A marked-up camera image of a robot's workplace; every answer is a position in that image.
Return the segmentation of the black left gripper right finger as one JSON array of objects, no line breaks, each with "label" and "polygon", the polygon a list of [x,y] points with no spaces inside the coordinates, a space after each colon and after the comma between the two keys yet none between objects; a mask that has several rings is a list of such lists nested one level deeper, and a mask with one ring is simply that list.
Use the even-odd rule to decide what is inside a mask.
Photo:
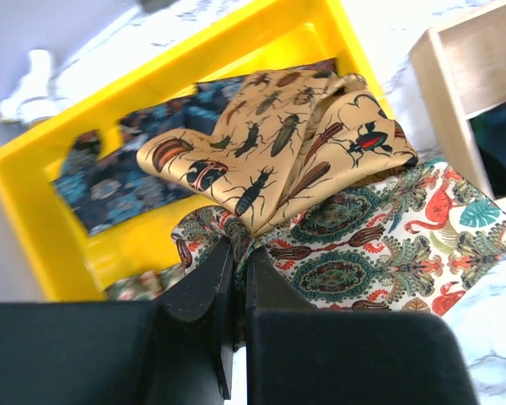
[{"label": "black left gripper right finger", "polygon": [[259,248],[246,263],[249,404],[314,404],[317,313]]}]

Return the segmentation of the paisley flamingo patterned tie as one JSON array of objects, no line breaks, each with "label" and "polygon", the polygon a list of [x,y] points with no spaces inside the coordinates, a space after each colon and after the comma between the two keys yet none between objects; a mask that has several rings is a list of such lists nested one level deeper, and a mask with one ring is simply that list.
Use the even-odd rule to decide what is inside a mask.
[{"label": "paisley flamingo patterned tie", "polygon": [[179,264],[117,280],[106,297],[160,296],[225,237],[239,294],[248,257],[264,247],[283,279],[318,308],[443,316],[506,257],[506,213],[438,160],[339,191],[264,235],[207,206],[187,214],[171,237]]}]

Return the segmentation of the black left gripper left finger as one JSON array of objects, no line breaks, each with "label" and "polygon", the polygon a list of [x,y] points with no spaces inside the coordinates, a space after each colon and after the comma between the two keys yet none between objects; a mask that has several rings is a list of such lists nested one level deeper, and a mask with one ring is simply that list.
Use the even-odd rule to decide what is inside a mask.
[{"label": "black left gripper left finger", "polygon": [[222,404],[231,397],[234,259],[221,238],[158,299],[145,377],[147,404]]}]

